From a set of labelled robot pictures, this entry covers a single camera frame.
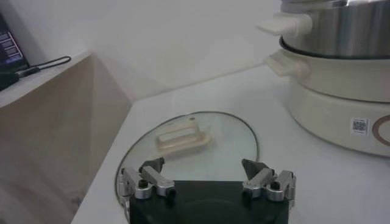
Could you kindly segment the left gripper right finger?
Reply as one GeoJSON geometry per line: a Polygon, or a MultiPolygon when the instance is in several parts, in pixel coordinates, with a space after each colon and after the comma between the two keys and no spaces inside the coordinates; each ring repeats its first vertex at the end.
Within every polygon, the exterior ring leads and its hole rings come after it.
{"type": "Polygon", "coordinates": [[[283,170],[279,174],[265,163],[242,159],[241,164],[247,175],[243,182],[243,198],[251,201],[264,196],[274,202],[296,199],[296,176],[292,171],[283,170]]]}

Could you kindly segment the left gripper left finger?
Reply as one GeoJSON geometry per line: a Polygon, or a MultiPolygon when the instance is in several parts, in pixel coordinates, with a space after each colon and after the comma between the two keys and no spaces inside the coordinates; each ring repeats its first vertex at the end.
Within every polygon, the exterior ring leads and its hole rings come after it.
{"type": "Polygon", "coordinates": [[[148,160],[138,169],[120,167],[117,172],[117,198],[123,209],[130,209],[130,199],[145,201],[153,195],[165,199],[173,207],[176,199],[176,184],[165,178],[161,171],[164,157],[148,160]]]}

